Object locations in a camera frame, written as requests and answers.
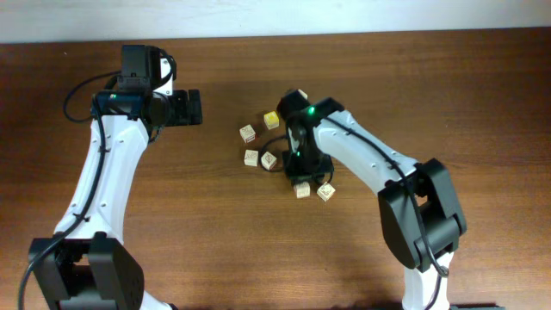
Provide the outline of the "wooden block letter drawing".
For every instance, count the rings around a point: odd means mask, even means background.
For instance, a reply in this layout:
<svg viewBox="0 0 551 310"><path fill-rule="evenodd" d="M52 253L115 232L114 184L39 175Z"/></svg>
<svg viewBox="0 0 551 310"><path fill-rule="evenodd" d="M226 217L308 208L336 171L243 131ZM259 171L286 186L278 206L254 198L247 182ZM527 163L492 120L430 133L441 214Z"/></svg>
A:
<svg viewBox="0 0 551 310"><path fill-rule="evenodd" d="M311 194L309 182L296 183L294 185L294 192L297 199L308 197Z"/></svg>

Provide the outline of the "wooden block leaf drawing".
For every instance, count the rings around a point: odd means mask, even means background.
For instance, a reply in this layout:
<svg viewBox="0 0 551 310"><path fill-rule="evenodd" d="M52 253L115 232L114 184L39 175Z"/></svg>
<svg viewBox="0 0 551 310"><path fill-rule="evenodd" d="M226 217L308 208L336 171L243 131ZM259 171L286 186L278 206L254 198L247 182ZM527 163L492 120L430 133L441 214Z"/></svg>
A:
<svg viewBox="0 0 551 310"><path fill-rule="evenodd" d="M276 166L277 159L270 152L264 152L260 159L262 167L267 171L271 171Z"/></svg>

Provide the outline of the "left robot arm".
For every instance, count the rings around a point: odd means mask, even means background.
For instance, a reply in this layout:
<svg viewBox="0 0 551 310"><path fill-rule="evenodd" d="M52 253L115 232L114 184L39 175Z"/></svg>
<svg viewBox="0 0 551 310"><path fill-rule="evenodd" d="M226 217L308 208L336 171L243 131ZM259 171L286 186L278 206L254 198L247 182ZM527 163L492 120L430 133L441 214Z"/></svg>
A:
<svg viewBox="0 0 551 310"><path fill-rule="evenodd" d="M164 49L125 45L121 69L91 97L90 144L69 207L50 238L34 239L18 288L25 307L34 277L51 309L174 309L145 290L144 271L124 246L133 176L167 127L202 123L198 90L174 90L176 61Z"/></svg>

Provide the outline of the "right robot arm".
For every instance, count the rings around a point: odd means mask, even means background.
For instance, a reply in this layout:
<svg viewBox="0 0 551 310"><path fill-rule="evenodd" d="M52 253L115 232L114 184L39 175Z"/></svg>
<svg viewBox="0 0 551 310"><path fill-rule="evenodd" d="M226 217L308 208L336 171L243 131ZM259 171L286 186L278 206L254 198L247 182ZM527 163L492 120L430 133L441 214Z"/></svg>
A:
<svg viewBox="0 0 551 310"><path fill-rule="evenodd" d="M377 196L383 238L405 268L404 309L449 309L449 265L467 222L446 167L396 152L328 97L316 104L290 90L277 113L288 149L283 171L292 183L319 182L339 161Z"/></svg>

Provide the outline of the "wooden block green letter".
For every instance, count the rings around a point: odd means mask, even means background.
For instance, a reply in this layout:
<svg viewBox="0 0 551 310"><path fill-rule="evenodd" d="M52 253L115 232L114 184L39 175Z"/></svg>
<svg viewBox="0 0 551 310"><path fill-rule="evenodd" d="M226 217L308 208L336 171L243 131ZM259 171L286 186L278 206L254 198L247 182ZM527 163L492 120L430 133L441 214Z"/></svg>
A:
<svg viewBox="0 0 551 310"><path fill-rule="evenodd" d="M328 202L333 197L335 192L335 188L330 183L323 183L317 189L317 195L324 202Z"/></svg>

